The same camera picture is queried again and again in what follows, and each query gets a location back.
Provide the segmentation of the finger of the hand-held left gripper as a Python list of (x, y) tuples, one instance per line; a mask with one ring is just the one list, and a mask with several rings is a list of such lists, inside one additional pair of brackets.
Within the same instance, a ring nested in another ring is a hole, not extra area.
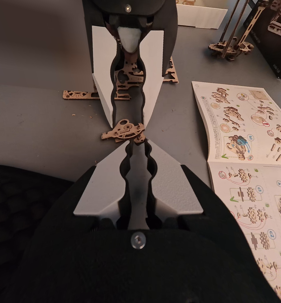
[(139, 55), (144, 66), (141, 117), (145, 128), (152, 116), (164, 79), (162, 76), (163, 43), (164, 31), (151, 30), (139, 44)]
[(100, 97), (100, 101), (113, 128), (113, 106), (111, 94), (114, 89), (111, 76), (111, 65), (117, 54), (117, 41), (107, 28), (92, 26), (93, 43), (93, 79)]

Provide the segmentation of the laser-cut wooden parts sheet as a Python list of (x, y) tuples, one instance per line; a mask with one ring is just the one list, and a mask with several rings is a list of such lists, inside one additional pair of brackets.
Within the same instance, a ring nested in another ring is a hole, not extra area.
[[(130, 100), (131, 96), (128, 90), (131, 87), (139, 87), (143, 83), (143, 71), (139, 70), (136, 63), (124, 62), (121, 70), (115, 71), (115, 80), (117, 91), (115, 100), (125, 101)], [(178, 83), (178, 77), (174, 67), (173, 59), (170, 58), (166, 75), (163, 82)], [(94, 92), (81, 92), (81, 91), (63, 91), (63, 99), (65, 100), (99, 100), (98, 91), (94, 84)]]

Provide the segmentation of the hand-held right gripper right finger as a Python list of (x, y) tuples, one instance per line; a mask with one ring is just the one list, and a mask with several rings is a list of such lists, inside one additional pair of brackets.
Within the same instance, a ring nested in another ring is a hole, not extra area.
[(181, 164), (151, 140), (146, 139), (144, 146), (151, 174), (146, 202), (149, 229), (162, 228), (168, 218), (203, 214)]

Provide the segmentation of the open instruction booklet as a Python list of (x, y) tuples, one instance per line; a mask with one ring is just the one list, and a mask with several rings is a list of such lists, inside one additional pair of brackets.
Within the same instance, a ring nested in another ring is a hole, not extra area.
[(263, 88), (192, 81), (214, 192), (281, 300), (281, 109)]

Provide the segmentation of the black model kit box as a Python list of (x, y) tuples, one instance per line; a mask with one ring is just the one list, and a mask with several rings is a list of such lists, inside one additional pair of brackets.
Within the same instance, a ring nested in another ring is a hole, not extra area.
[(281, 0), (269, 1), (250, 31), (255, 45), (281, 79)]

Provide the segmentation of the black quilted cloth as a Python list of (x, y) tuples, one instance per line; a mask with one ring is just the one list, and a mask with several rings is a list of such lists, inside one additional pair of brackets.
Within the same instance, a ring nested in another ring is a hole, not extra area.
[(0, 165), (0, 296), (48, 210), (73, 182)]

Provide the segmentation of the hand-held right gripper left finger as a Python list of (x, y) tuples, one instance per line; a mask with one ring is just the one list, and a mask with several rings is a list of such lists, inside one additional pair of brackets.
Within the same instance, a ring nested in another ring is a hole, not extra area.
[(109, 218), (118, 229), (128, 228), (131, 201), (126, 175), (133, 146), (132, 140), (124, 142), (96, 165), (74, 215)]

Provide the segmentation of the wooden model part assembly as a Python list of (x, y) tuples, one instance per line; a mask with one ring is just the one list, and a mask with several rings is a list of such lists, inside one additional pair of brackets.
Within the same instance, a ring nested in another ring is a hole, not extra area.
[(145, 141), (144, 125), (139, 123), (134, 125), (128, 119), (120, 120), (112, 131), (103, 133), (101, 139), (115, 138), (115, 142), (133, 139), (136, 145)]

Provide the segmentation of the partly built wooden model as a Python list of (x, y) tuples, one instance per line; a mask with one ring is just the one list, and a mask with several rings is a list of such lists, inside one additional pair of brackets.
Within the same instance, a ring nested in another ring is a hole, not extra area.
[(218, 58), (222, 58), (222, 59), (226, 58), (228, 61), (233, 61), (236, 57), (238, 57), (241, 54), (248, 55), (254, 49), (254, 46), (251, 43), (245, 41), (245, 39), (247, 38), (247, 36), (249, 35), (249, 33), (253, 27), (253, 22), (251, 22), (249, 24), (249, 26), (247, 27), (243, 36), (240, 39), (238, 37), (234, 36), (236, 29), (241, 21), (241, 17), (243, 16), (246, 6), (249, 3), (249, 0), (245, 1), (244, 6), (240, 12), (238, 20), (235, 24), (235, 27), (234, 27), (229, 39), (227, 41), (224, 40), (225, 34), (229, 28), (229, 24), (233, 18), (233, 15), (237, 9), (239, 2), (240, 1), (237, 0), (236, 4), (232, 10), (232, 13), (230, 15), (229, 21), (227, 22), (227, 24), (224, 28), (224, 31), (221, 35), (219, 42), (216, 44), (210, 44), (208, 46), (208, 48), (212, 51), (212, 55), (214, 55)]

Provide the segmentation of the white cardboard box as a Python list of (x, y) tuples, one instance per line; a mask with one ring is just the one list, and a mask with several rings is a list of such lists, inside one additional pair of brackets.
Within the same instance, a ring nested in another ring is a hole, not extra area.
[(218, 29), (227, 11), (228, 0), (176, 0), (178, 25)]

